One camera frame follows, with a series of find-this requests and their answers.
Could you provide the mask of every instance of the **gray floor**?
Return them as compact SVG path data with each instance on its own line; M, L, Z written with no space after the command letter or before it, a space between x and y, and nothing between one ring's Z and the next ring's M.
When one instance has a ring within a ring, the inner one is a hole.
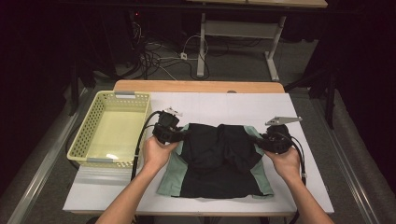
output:
M225 52L225 48L209 45L206 63L210 76L207 80L270 81L262 57L263 49L268 45L268 41L262 41L254 48L229 49L225 55L219 57L211 54ZM286 85L301 77L315 45L316 42L279 44L275 62L281 84ZM174 52L165 48L157 49L156 52L161 54L161 57L176 56ZM191 61L192 72L196 69L194 63ZM148 78L191 79L189 65L175 64L165 69L166 71L159 69ZM99 73L96 79L98 82L96 88L84 94L87 103L80 107L81 111L87 110L95 92L111 90L114 86L113 82L103 78ZM337 93L335 97L334 130L330 130L323 121L322 100L309 99L305 89L295 89L290 92L290 96L297 114L304 117L302 126L306 139L329 190L335 210L335 213L331 214L332 219L336 223L396 223L394 194L369 156L344 108L341 96ZM43 185L37 186L37 192L33 194L35 195L32 198L33 202L26 205L27 213L21 220L25 220L25 223L85 223L92 217L62 210L77 172L66 159L63 144L57 142L60 137L66 139L62 135L70 119L69 103L1 198L0 223L8 222L22 196L27 192L37 169L45 162L45 158L48 158L48 153L58 146L62 147L61 151L54 156L54 165L49 167L48 175L44 176ZM76 118L76 124L82 119L83 112ZM271 218L271 223L283 223L283 221L283 218Z

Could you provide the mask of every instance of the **white desk leg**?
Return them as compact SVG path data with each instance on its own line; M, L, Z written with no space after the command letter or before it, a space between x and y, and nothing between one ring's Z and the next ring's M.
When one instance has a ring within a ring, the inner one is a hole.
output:
M268 64L268 69L270 71L271 79L273 81L279 81L279 76L277 75L275 63L274 63L274 54L276 50L277 43L279 42L280 35L282 34L283 25L285 24L286 17L281 17L279 24L276 28L276 33L273 39L273 44L270 51L265 51L265 60Z
M203 77L205 72L205 13L202 13L201 18L201 38L199 46L198 64L197 64L197 76Z

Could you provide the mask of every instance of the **basket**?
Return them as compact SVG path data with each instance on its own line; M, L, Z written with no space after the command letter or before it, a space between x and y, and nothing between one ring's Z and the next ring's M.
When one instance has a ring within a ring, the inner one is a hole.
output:
M67 159L82 166L131 168L139 135L150 112L149 93L97 92Z

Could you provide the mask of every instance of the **clothing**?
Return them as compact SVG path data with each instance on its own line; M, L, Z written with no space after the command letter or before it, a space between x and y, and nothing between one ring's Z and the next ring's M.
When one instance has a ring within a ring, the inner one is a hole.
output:
M253 127L191 123L183 130L191 134L172 152L157 193L210 199L274 195L263 169L263 150L248 138L261 137Z

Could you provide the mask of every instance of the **white table top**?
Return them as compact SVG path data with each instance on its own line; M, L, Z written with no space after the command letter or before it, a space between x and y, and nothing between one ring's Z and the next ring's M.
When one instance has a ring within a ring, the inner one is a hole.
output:
M180 123L203 123L251 125L259 133L265 133L264 123L273 117L297 117L287 93L198 93L198 92L152 92L152 111L172 106L182 112ZM290 134L303 146L307 187L326 213L333 213L332 203L323 184L318 167L306 142L299 122L287 124ZM148 186L138 215L184 215L184 216L291 216L296 206L290 191L276 173L271 160L263 156L264 170L275 196L270 199L185 199L158 195L164 167ZM130 169L80 167L64 204L64 210L74 213L101 213L129 183Z

